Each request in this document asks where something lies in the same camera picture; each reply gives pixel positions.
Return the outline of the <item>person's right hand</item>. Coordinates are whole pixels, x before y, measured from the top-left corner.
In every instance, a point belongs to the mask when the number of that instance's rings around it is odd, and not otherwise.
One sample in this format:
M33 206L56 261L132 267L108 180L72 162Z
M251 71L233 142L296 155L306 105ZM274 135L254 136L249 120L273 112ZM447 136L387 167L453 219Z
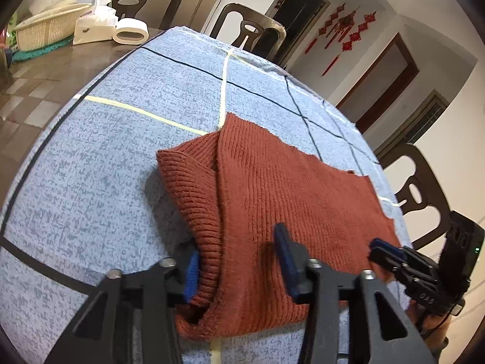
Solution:
M410 304L405 311L412 323L415 325L423 310L418 306L415 300L410 300ZM441 351L448 344L447 331L450 327L451 318L438 315L427 315L422 323L423 331L426 332L427 337L424 339L426 345L432 352Z

